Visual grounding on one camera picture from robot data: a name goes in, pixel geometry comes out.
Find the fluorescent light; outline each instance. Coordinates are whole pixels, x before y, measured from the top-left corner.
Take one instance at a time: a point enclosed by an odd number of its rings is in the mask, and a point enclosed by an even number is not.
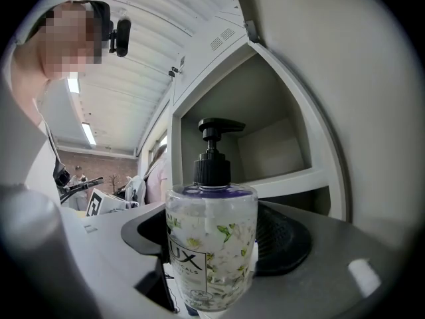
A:
[[[68,78],[68,86],[69,86],[69,91],[73,93],[80,93],[80,86],[78,85],[77,74],[72,74],[70,78]]]
[[[86,137],[88,142],[95,146],[96,145],[96,141],[94,140],[93,134],[92,134],[92,129],[90,128],[90,124],[89,123],[81,123],[82,125],[82,129],[84,130],[84,132],[86,133]]]

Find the ceiling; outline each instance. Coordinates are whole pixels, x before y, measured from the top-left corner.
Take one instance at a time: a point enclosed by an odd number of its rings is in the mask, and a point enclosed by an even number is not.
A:
[[[43,0],[33,14],[62,1]],[[71,94],[66,80],[56,84],[40,102],[41,112],[62,148],[133,155],[170,87],[168,71],[203,24],[233,0],[100,1],[110,5],[115,27],[123,16],[131,20],[127,56],[108,54],[101,65],[80,74],[77,98],[66,96]],[[73,101],[74,106],[64,106]],[[67,111],[57,112],[58,106]],[[77,130],[81,121],[90,123],[95,147],[90,147],[84,132]]]

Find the pump head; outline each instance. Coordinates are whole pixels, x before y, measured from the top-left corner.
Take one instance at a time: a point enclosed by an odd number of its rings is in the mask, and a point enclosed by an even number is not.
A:
[[[208,142],[208,148],[199,155],[199,161],[195,161],[195,183],[209,187],[230,183],[230,162],[217,150],[217,142],[221,140],[221,134],[243,131],[244,128],[243,123],[223,118],[205,118],[199,122],[198,129],[203,133],[203,140]]]

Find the pump bottle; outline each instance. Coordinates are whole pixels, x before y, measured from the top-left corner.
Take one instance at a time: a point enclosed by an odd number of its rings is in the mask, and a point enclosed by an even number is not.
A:
[[[221,118],[199,122],[207,151],[194,164],[194,183],[167,193],[171,264],[180,295],[204,312],[226,310],[246,290],[256,238],[258,198],[251,187],[230,183],[230,162],[217,150],[225,132],[243,123]]]

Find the brick wall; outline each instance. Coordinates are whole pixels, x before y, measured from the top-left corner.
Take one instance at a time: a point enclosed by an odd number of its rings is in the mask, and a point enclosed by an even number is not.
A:
[[[112,193],[112,185],[109,176],[116,173],[118,175],[117,187],[126,184],[126,176],[137,175],[137,160],[127,158],[110,158],[106,156],[76,154],[73,152],[63,152],[58,150],[61,162],[66,166],[71,176],[75,175],[75,166],[81,165],[84,175],[88,179],[104,177],[104,183],[95,188]]]

